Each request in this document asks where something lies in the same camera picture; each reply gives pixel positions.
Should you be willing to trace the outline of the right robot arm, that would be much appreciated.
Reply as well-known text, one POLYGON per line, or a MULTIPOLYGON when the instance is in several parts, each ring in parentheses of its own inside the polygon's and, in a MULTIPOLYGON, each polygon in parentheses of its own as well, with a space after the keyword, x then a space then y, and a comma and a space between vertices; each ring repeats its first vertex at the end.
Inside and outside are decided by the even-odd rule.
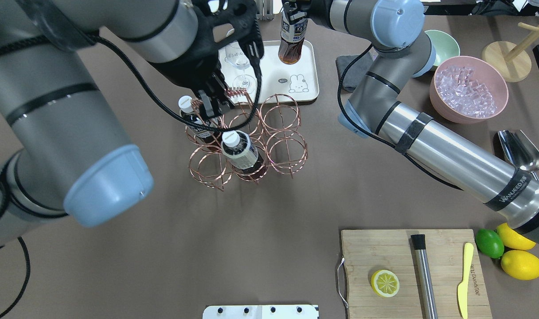
POLYGON ((472 194, 539 244, 539 180, 398 101, 409 79, 434 63, 419 0, 312 0, 308 17, 367 39, 378 52, 348 100, 374 137, 472 194))

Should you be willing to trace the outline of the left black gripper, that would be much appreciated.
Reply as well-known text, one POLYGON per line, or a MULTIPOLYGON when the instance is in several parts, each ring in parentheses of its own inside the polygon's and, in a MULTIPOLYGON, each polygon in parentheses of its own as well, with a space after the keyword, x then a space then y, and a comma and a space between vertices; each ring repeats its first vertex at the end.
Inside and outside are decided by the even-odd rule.
POLYGON ((221 72, 219 50, 238 42, 250 59, 257 81, 261 81, 259 66, 264 55, 263 41, 257 21, 257 4, 253 0, 227 0, 227 7, 212 13, 206 0, 193 0, 193 12, 198 26, 190 48, 180 57, 150 62, 156 70, 177 86, 199 95, 203 119, 221 116, 217 101, 209 96, 223 96, 227 85, 221 72))

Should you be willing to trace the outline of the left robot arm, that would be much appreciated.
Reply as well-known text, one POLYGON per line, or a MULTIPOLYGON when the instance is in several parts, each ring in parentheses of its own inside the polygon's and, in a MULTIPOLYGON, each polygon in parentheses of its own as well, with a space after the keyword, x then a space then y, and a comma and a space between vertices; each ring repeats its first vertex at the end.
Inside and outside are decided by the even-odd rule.
POLYGON ((154 180, 77 51, 106 27, 203 102, 232 109, 219 50, 238 42, 261 80, 253 0, 0 0, 0 113, 23 148, 0 165, 0 249, 72 216, 100 225, 148 196, 154 180))

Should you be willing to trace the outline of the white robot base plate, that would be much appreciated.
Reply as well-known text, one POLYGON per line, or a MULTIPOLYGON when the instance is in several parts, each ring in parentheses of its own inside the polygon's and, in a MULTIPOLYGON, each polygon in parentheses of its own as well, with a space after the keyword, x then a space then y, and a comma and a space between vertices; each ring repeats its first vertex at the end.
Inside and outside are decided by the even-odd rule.
POLYGON ((318 319, 317 305, 211 305, 204 309, 203 319, 318 319))

